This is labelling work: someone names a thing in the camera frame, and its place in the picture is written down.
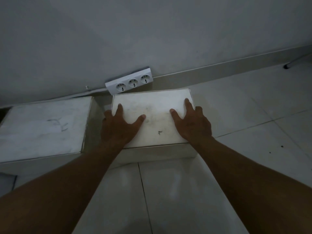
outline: forearm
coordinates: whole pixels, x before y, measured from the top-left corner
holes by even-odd
[[[0,232],[71,233],[122,148],[101,145],[3,196]]]
[[[214,138],[193,144],[250,233],[312,229],[312,189],[262,166]]]

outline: electrical outlet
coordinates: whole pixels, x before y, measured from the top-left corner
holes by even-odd
[[[141,85],[153,82],[151,69],[144,69],[133,74],[109,81],[105,83],[111,95],[120,94],[124,91],[140,87]]]

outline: left hand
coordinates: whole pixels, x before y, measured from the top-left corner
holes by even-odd
[[[143,114],[134,123],[128,124],[123,118],[121,104],[118,105],[115,116],[112,115],[111,110],[105,111],[104,115],[101,130],[102,143],[122,146],[122,148],[135,137],[146,118]]]

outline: white cardboard box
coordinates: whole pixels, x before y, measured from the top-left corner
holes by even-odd
[[[169,112],[174,108],[180,117],[184,118],[185,98],[188,98],[194,107],[189,89],[114,95],[113,115],[121,103],[127,123],[135,122],[142,114],[146,115],[146,119],[138,134],[116,157],[112,167],[131,162],[195,157],[197,152],[179,135]]]
[[[0,172],[46,173],[100,142],[103,112],[93,97],[15,106],[0,127]]]

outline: wall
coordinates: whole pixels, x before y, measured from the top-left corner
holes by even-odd
[[[312,0],[1,0],[0,105],[311,43]]]

